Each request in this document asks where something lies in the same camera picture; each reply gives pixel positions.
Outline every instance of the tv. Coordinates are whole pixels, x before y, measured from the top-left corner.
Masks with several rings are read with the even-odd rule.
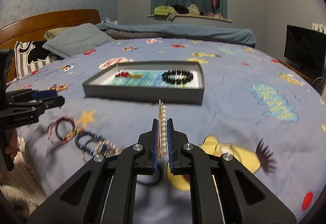
[[[284,57],[308,77],[323,75],[326,55],[326,34],[288,25]]]

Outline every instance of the black bead bracelet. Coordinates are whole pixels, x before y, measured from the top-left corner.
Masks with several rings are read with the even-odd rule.
[[[171,78],[170,77],[171,75],[182,75],[184,77],[175,79],[175,78]],[[193,80],[193,78],[194,78],[194,75],[190,71],[181,70],[181,69],[169,70],[162,74],[163,81],[170,83],[170,84],[177,84],[177,85],[191,82]]]

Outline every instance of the blue bedsheet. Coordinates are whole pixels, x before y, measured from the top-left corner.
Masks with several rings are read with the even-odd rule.
[[[60,146],[48,142],[51,122],[72,116],[87,130],[124,147],[150,131],[157,118],[157,105],[151,103],[85,98],[81,84],[99,72],[101,64],[121,57],[134,61],[190,59],[202,63],[203,104],[167,104],[174,128],[186,133],[194,144],[213,134],[220,143],[232,144],[229,148],[235,152],[235,145],[251,151],[261,163],[255,175],[301,220],[326,184],[326,105],[320,95],[259,50],[219,42],[157,40],[148,41],[152,44],[146,39],[109,42],[51,63],[9,87],[9,91],[23,86],[43,90],[69,84],[60,92],[66,99],[62,109],[48,110],[39,123],[18,131],[26,138],[28,160],[45,192],[53,193],[84,165],[74,141]],[[123,51],[126,47],[136,49]],[[70,65],[69,69],[62,68],[64,65]],[[269,162],[263,153],[267,145],[273,152]],[[277,162],[274,173],[269,167],[275,165],[271,159]],[[159,159],[159,164],[166,168],[167,157]],[[134,223],[191,223],[190,193],[174,189],[165,176],[155,187],[137,185]]]

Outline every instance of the pillow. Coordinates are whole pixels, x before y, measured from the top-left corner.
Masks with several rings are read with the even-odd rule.
[[[62,58],[68,58],[95,49],[113,38],[91,23],[84,23],[63,31],[46,42],[44,49]]]
[[[42,48],[46,41],[16,42],[15,45],[15,64],[17,77],[23,76],[44,67],[56,60],[50,55],[50,51]]]
[[[50,29],[50,30],[48,30],[48,31],[45,32],[45,34],[44,34],[43,37],[47,41],[49,41],[49,40],[55,38],[60,33],[62,33],[63,31],[67,30],[68,28],[71,28],[71,27],[60,27],[60,28]]]

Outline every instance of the tv stand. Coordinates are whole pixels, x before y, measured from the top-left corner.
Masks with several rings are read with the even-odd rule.
[[[311,77],[305,75],[304,73],[302,73],[301,71],[299,71],[298,69],[296,69],[294,66],[292,66],[292,65],[291,65],[289,62],[287,62],[286,60],[279,60],[279,62],[280,62],[281,64],[283,64],[285,67],[287,67],[287,68],[293,70],[296,74],[298,74],[300,77],[302,77],[302,78],[303,78],[307,83],[309,83],[313,88],[316,89],[316,84],[319,84],[319,83],[320,83],[320,80],[317,80],[317,81],[314,82],[314,85],[312,85],[313,81],[314,81],[315,79],[317,79],[318,77],[320,77],[320,76],[313,76],[313,77],[311,78]],[[316,89],[316,91],[317,91],[319,94],[322,92],[322,87],[323,87],[323,85],[320,84],[320,85],[317,87],[317,89]]]

